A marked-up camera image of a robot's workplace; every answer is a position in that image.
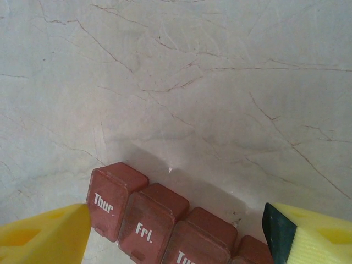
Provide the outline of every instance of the white marble countertop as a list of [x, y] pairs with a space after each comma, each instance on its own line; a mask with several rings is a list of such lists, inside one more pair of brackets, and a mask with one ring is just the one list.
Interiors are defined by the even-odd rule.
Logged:
[[[352, 221], [352, 2], [0, 0], [0, 224], [124, 161], [263, 240]], [[84, 263], [129, 263], [92, 232]]]

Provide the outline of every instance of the marble surface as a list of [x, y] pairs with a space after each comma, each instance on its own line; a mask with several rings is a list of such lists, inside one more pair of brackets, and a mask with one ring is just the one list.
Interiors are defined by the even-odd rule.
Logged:
[[[124, 161], [263, 240], [352, 221], [352, 2], [0, 0], [0, 224]], [[83, 263], [130, 263], [92, 232]]]

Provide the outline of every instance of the red pill box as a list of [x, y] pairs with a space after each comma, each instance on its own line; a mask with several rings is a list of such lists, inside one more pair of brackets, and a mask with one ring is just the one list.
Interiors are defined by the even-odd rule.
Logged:
[[269, 247], [250, 235], [241, 239], [236, 255], [232, 264], [274, 264]]
[[227, 264], [236, 237], [233, 225], [196, 207], [176, 225], [162, 263]]
[[186, 216], [187, 199], [154, 183], [131, 195], [118, 245], [136, 263], [160, 263], [177, 221]]
[[130, 194], [148, 185], [147, 176], [123, 162], [94, 169], [86, 201], [94, 230], [115, 242]]

